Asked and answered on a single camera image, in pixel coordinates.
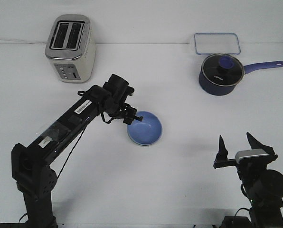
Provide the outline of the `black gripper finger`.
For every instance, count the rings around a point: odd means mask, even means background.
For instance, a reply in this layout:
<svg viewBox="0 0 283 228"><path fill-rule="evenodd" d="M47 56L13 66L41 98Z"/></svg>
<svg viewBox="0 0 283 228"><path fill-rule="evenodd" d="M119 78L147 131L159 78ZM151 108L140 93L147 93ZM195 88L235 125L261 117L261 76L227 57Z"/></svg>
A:
<svg viewBox="0 0 283 228"><path fill-rule="evenodd" d="M223 137L219 136L219 148L218 153L216 155L216 161L224 161L227 160L228 150L226 149Z"/></svg>
<svg viewBox="0 0 283 228"><path fill-rule="evenodd" d="M131 125L134 120L142 121L142 116L137 116L137 109L135 108L127 108L124 112L123 123L127 125Z"/></svg>
<svg viewBox="0 0 283 228"><path fill-rule="evenodd" d="M258 157L274 156L273 147L262 144L257 139L255 139L249 132L246 133L246 136L250 147L254 152L254 155Z"/></svg>

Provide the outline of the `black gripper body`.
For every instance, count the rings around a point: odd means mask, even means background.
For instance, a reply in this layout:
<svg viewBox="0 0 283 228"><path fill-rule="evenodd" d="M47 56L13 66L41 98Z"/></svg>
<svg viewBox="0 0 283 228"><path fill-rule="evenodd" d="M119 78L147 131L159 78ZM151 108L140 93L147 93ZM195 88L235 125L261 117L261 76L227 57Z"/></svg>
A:
<svg viewBox="0 0 283 228"><path fill-rule="evenodd" d="M110 93L110 96L104 101L104 111L111 119L123 119L124 112L127 108L132 108L125 102L127 96L132 96L134 88L129 86L129 83L118 75L112 74L103 89Z"/></svg>
<svg viewBox="0 0 283 228"><path fill-rule="evenodd" d="M215 160L213 167L223 168L235 166L242 184L249 188L259 178L260 174L267 169L267 165L278 158L278 155L265 155L260 157L245 158L240 163L235 159Z"/></svg>

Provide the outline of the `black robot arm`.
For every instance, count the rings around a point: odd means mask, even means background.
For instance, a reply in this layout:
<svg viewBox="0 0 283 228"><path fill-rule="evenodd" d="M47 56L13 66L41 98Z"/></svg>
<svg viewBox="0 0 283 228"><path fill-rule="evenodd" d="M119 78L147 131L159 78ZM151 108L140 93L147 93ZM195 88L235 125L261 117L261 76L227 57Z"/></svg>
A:
<svg viewBox="0 0 283 228"><path fill-rule="evenodd" d="M51 191L59 175L50 164L96 117L108 114L111 120L123 119L130 125L137 109L125 102L134 88L123 78L112 74L103 86L94 85L78 91L81 97L53 122L28 147L17 143L11 152L12 177L22 192L28 220L27 228L56 228Z"/></svg>
<svg viewBox="0 0 283 228"><path fill-rule="evenodd" d="M268 164L278 156L273 148L246 134L249 150L239 151L229 159L222 137L213 167L236 167L241 180L241 192L250 202L249 217L225 216L222 228L283 228L283 175L269 170Z"/></svg>

